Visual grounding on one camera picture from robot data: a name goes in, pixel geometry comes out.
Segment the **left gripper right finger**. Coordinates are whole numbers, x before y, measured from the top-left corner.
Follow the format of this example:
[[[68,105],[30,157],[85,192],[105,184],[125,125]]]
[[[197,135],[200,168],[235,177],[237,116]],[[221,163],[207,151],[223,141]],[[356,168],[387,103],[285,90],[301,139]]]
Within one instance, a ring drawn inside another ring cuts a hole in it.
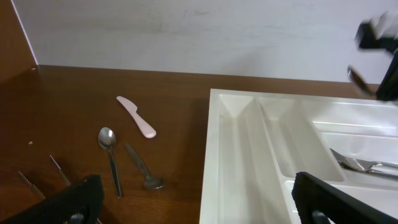
[[[387,215],[308,172],[295,176],[292,198],[303,224],[397,223]]]

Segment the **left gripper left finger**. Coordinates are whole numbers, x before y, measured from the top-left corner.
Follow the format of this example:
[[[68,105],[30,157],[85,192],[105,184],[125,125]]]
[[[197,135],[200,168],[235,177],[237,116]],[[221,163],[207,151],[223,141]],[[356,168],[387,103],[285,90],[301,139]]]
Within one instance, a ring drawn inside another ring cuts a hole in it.
[[[104,190],[99,175],[89,175],[59,193],[3,220],[2,224],[95,224]]]

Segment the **steel tablespoon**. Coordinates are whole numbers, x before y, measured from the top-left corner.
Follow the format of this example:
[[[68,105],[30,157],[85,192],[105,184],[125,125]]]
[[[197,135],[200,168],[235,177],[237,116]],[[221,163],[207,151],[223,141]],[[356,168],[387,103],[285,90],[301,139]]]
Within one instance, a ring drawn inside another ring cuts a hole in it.
[[[347,68],[348,78],[360,94],[373,97],[376,96],[375,92],[372,91],[369,85],[363,80],[362,76],[352,67]]]

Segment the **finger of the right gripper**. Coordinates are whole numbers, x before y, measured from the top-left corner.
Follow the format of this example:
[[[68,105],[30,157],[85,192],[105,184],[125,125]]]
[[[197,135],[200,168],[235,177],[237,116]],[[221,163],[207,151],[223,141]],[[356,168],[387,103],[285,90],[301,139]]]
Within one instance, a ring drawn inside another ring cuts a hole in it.
[[[386,75],[376,91],[376,99],[381,101],[397,100],[397,52],[395,52]]]

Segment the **steel fork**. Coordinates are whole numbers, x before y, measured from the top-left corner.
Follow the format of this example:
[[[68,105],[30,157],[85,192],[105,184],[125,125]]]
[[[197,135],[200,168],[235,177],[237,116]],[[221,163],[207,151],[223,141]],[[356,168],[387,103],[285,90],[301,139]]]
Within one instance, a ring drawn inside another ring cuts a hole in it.
[[[391,164],[388,162],[378,162],[378,161],[365,161],[362,159],[353,159],[350,157],[343,156],[342,154],[336,152],[332,148],[330,148],[330,151],[332,154],[336,157],[337,160],[341,161],[343,164],[347,165],[348,167],[360,171],[360,172],[368,172],[370,171],[373,167],[376,166],[386,166],[386,167],[391,167],[396,169],[397,164]]]
[[[350,170],[350,171],[353,171],[353,172],[357,172],[357,173],[361,173],[361,174],[375,175],[375,176],[378,176],[378,177],[385,177],[385,178],[390,178],[390,179],[397,180],[397,175],[381,172],[381,171],[378,171],[378,170],[370,170],[370,171],[362,172],[362,171],[355,170],[355,169],[347,166],[346,164],[339,163],[339,165],[340,165],[340,167],[342,169]]]

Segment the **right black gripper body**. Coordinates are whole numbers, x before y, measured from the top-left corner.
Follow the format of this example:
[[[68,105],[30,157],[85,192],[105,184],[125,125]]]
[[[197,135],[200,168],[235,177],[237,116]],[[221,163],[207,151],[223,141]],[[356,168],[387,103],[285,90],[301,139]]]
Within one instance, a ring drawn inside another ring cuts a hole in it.
[[[397,21],[388,24],[381,35],[377,34],[376,26],[371,21],[364,21],[358,27],[355,41],[359,49],[379,49],[395,54],[397,52]]]

